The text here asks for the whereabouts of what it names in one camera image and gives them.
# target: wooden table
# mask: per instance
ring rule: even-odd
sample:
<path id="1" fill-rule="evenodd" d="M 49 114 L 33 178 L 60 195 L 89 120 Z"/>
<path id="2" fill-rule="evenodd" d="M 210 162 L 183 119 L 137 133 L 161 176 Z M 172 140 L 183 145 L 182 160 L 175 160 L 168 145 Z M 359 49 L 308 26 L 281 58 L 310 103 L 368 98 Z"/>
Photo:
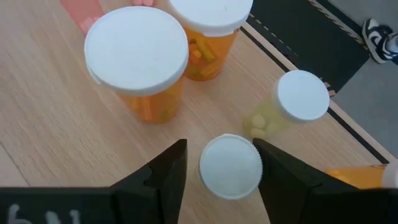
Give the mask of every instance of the wooden table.
<path id="1" fill-rule="evenodd" d="M 128 4 L 109 1 L 103 6 Z M 1 1 L 0 184 L 111 185 L 187 138 L 180 223 L 267 223 L 258 192 L 233 202 L 216 198 L 196 170 L 206 143 L 223 133 L 240 134 L 243 118 L 272 83 L 296 69 L 252 27 L 245 24 L 244 29 L 223 73 L 205 83 L 186 80 L 178 116 L 149 125 L 90 78 L 83 58 L 85 37 L 58 1 Z M 395 159 L 334 102 L 330 107 L 334 117 L 327 114 L 297 126 L 271 143 L 319 169 L 380 164 L 368 151 L 372 149 L 388 161 Z"/>

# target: black and white sneaker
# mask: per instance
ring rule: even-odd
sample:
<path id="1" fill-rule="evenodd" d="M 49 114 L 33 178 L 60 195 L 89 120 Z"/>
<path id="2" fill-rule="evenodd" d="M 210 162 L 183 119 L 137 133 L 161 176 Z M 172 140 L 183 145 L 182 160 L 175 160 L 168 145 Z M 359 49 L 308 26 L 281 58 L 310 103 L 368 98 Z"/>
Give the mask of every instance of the black and white sneaker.
<path id="1" fill-rule="evenodd" d="M 375 19 L 368 19 L 363 25 L 362 35 L 375 61 L 384 63 L 398 56 L 386 49 L 387 41 L 397 35 L 393 34 L 389 26 L 380 25 Z"/>

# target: orange pill bottle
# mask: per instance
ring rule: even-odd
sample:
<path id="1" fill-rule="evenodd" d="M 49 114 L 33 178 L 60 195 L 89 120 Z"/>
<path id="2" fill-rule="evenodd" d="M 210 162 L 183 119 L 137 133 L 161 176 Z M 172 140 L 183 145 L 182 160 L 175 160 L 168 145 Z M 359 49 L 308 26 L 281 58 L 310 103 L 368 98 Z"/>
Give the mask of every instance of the orange pill bottle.
<path id="1" fill-rule="evenodd" d="M 388 165 L 329 169 L 326 173 L 359 189 L 398 188 L 398 161 Z"/>
<path id="2" fill-rule="evenodd" d="M 206 81 L 216 77 L 253 0 L 166 0 L 166 10 L 184 26 L 189 62 L 184 75 Z"/>
<path id="3" fill-rule="evenodd" d="M 130 6 L 99 18 L 85 40 L 90 75 L 141 120 L 165 123 L 181 104 L 187 36 L 170 14 Z"/>

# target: gray floor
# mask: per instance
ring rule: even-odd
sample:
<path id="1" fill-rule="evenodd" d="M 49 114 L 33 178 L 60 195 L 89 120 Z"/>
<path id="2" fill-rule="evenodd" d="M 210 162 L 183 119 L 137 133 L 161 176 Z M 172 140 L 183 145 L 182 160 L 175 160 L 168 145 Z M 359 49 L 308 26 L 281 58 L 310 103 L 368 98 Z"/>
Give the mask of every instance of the gray floor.
<path id="1" fill-rule="evenodd" d="M 373 17 L 398 31 L 398 0 L 330 0 L 358 24 Z M 398 158 L 398 66 L 372 60 L 333 99 Z"/>

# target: white cap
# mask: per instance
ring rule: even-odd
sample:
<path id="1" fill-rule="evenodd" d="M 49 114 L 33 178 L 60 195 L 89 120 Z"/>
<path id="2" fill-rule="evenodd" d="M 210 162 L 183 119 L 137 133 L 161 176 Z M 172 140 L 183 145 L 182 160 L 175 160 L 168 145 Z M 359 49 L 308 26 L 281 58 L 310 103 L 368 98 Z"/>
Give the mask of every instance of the white cap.
<path id="1" fill-rule="evenodd" d="M 249 16 L 253 0 L 167 0 L 184 26 L 208 37 L 230 35 Z"/>
<path id="2" fill-rule="evenodd" d="M 257 188 L 262 162 L 257 149 L 248 140 L 223 134 L 207 144 L 200 158 L 199 170 L 211 192 L 233 200 L 248 196 Z"/>
<path id="3" fill-rule="evenodd" d="M 398 160 L 391 162 L 384 169 L 382 186 L 385 188 L 398 188 Z"/>
<path id="4" fill-rule="evenodd" d="M 273 99 L 282 116 L 295 123 L 321 118 L 330 103 L 325 84 L 315 75 L 301 70 L 287 72 L 279 79 Z"/>
<path id="5" fill-rule="evenodd" d="M 124 7 L 91 26 L 85 58 L 96 81 L 130 95 L 153 95 L 181 77 L 188 63 L 187 36 L 164 11 Z"/>

